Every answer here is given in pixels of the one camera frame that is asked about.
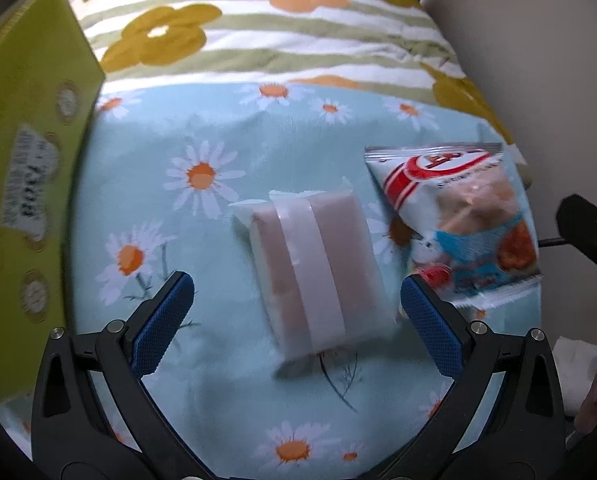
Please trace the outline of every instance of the red logo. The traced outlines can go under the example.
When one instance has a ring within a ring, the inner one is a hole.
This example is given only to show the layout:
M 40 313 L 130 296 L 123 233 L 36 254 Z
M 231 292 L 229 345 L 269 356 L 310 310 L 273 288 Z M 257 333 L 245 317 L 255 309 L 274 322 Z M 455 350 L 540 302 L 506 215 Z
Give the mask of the red logo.
M 489 157 L 483 150 L 417 155 L 399 164 L 387 175 L 383 190 L 398 211 L 422 180 L 461 173 Z

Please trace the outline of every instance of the metal screw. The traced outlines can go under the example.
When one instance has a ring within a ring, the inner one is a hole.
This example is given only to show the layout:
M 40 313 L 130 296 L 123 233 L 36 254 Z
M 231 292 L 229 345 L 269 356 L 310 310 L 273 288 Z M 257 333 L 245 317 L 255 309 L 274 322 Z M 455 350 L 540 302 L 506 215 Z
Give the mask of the metal screw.
M 482 321 L 474 321 L 471 328 L 472 332 L 478 335 L 482 335 L 487 332 L 487 325 Z
M 53 328 L 50 332 L 50 337 L 52 339 L 61 339 L 64 333 L 65 329 L 62 326 L 57 326 L 56 328 Z
M 531 332 L 532 338 L 536 341 L 542 341 L 545 339 L 545 332 L 540 330 L 539 328 L 534 328 Z
M 107 323 L 107 332 L 112 332 L 113 334 L 120 332 L 123 330 L 125 323 L 123 323 L 120 319 L 115 319 L 114 321 L 110 321 Z

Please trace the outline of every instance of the striped bedding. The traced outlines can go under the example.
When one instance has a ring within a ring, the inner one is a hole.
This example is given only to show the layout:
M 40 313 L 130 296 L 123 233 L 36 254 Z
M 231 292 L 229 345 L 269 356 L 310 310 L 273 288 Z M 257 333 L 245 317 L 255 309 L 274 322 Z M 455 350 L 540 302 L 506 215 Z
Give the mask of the striped bedding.
M 487 119 L 513 137 L 417 0 L 73 0 L 104 93 L 186 83 L 303 82 Z

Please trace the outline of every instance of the translucent plastic wrapper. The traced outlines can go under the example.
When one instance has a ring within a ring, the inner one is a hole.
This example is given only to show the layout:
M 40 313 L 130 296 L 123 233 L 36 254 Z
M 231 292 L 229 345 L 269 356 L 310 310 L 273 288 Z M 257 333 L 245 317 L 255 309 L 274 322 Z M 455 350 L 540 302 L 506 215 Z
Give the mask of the translucent plastic wrapper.
M 249 228 L 262 298 L 285 359 L 356 342 L 393 323 L 352 190 L 270 198 L 231 207 Z
M 365 161 L 416 231 L 410 272 L 444 300 L 496 303 L 501 295 L 493 291 L 504 287 L 504 303 L 515 294 L 508 285 L 539 273 L 530 211 L 515 192 L 518 175 L 503 164 L 502 145 L 368 148 Z

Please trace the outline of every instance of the white cloth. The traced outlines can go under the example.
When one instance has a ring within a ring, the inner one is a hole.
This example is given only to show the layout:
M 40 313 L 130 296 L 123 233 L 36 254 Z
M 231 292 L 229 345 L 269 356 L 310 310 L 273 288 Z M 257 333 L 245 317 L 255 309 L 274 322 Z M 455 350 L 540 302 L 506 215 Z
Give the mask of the white cloth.
M 560 337 L 552 353 L 563 392 L 565 415 L 575 416 L 597 372 L 597 346 Z

